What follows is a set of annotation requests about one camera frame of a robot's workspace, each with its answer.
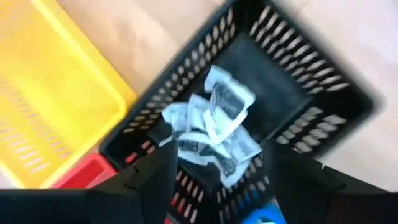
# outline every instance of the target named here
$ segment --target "red plastic basket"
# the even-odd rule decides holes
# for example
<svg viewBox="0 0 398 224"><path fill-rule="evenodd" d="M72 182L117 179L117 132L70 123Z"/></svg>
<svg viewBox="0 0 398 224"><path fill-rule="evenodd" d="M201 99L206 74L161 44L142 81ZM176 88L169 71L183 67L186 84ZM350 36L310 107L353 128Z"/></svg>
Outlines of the red plastic basket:
<svg viewBox="0 0 398 224"><path fill-rule="evenodd" d="M53 188L86 189L111 178L115 170L99 154L90 154L79 162L71 171L64 175Z"/></svg>

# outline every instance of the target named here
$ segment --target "yellow plastic basket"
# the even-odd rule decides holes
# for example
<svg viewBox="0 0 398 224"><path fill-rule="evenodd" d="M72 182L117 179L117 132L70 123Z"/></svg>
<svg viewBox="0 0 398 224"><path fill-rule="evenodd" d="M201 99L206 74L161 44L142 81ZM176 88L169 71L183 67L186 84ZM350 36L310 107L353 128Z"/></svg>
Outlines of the yellow plastic basket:
<svg viewBox="0 0 398 224"><path fill-rule="evenodd" d="M0 169L13 185L51 186L134 99L56 1L0 1Z"/></svg>

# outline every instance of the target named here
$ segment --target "wooden floor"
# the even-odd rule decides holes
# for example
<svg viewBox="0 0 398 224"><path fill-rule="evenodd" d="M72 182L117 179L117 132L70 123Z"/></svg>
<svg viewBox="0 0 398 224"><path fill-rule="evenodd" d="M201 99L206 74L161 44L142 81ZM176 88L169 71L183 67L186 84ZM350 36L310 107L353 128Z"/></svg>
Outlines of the wooden floor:
<svg viewBox="0 0 398 224"><path fill-rule="evenodd" d="M58 0L138 94L224 0ZM321 158L398 190L398 5L394 0L274 0L382 97L377 117Z"/></svg>

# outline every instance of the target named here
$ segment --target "shopping basket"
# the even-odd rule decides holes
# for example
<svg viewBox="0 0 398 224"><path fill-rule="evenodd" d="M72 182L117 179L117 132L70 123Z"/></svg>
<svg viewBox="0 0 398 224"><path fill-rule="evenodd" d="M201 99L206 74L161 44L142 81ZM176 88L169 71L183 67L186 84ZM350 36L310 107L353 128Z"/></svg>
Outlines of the shopping basket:
<svg viewBox="0 0 398 224"><path fill-rule="evenodd" d="M331 149L374 108L347 72L272 1L230 0L102 143L101 152L115 168L127 167L148 150L162 150L157 145L171 132L161 111L173 101L187 101L192 93L208 96L203 81L212 65L226 69L256 94L243 122L254 140L309 157ZM267 144L261 146L269 150ZM134 159L126 160L131 154ZM201 167L200 174L179 161L170 212L180 223L242 220L272 197L264 161L254 158L243 178L229 189L219 181L211 183L213 178L205 174L208 167Z"/></svg>
<svg viewBox="0 0 398 224"><path fill-rule="evenodd" d="M55 0L0 2L0 169L16 187L54 184L134 98Z"/></svg>
<svg viewBox="0 0 398 224"><path fill-rule="evenodd" d="M90 154L67 172L53 188L89 189L113 177L115 170L106 159L97 154Z"/></svg>

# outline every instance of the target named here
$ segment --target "black plastic basket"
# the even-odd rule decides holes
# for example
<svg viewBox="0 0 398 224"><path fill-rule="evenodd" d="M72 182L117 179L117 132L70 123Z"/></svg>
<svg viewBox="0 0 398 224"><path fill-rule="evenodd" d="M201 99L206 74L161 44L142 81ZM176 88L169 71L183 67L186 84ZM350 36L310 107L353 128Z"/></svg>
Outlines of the black plastic basket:
<svg viewBox="0 0 398 224"><path fill-rule="evenodd" d="M271 1L230 0L101 145L115 168L158 150L158 142L170 134L161 111L192 93L203 95L211 65L228 70L256 94L243 123L253 139L275 141L308 156L330 149L374 107L370 97ZM209 185L181 162L171 213L180 223L242 219L272 196L258 158L231 189Z"/></svg>

